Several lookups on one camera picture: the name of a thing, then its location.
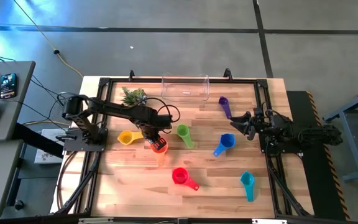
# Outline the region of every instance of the cyan measuring cup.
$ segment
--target cyan measuring cup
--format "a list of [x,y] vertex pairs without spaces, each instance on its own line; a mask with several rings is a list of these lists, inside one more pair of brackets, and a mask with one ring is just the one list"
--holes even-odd
[[242,182],[242,184],[244,185],[244,188],[246,189],[247,200],[249,202],[253,202],[254,201],[254,176],[250,172],[245,171],[241,175],[240,181]]
[[220,153],[226,149],[230,149],[236,144],[236,139],[233,134],[222,134],[219,145],[214,151],[214,156],[218,157]]

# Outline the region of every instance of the pineapple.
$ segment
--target pineapple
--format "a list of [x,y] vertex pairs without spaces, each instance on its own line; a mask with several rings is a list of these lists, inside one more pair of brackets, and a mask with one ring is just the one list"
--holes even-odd
[[127,106],[132,106],[138,104],[138,102],[144,100],[147,98],[146,93],[143,89],[138,88],[134,91],[129,91],[128,88],[123,87],[122,90],[124,90],[125,96],[122,99],[122,102],[124,102]]

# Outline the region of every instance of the red measuring cup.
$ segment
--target red measuring cup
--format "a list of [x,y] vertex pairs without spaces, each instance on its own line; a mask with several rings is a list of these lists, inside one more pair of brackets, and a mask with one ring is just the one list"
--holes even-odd
[[172,172],[172,179],[175,184],[182,184],[198,190],[199,185],[190,178],[189,172],[185,168],[176,168]]

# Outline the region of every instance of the yellow measuring cup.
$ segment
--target yellow measuring cup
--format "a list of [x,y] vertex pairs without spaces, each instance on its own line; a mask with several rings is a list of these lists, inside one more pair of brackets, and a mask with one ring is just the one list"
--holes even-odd
[[123,131],[120,135],[118,135],[118,141],[121,142],[121,144],[129,145],[132,144],[133,141],[136,139],[143,138],[141,131]]

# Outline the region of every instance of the white cable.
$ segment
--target white cable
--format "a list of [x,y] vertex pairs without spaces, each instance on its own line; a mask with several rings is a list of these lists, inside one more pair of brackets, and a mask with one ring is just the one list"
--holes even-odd
[[41,34],[43,35],[43,37],[45,38],[45,40],[47,40],[48,44],[51,46],[51,48],[53,49],[53,53],[57,55],[57,57],[70,69],[72,69],[73,71],[75,71],[76,73],[78,73],[80,75],[81,78],[84,78],[84,76],[81,74],[80,71],[78,71],[77,69],[75,69],[74,67],[72,67],[71,65],[67,64],[66,61],[64,61],[64,59],[62,58],[62,56],[60,56],[60,52],[53,46],[53,44],[51,43],[51,41],[48,39],[48,37],[44,34],[44,32],[42,32],[42,30],[37,26],[37,24],[31,19],[31,17],[25,12],[25,10],[19,5],[19,3],[17,3],[16,0],[13,0],[17,6],[19,6],[20,9],[22,9],[23,13],[31,20],[31,22],[34,24],[34,26],[37,28],[37,30],[39,32],[41,32]]

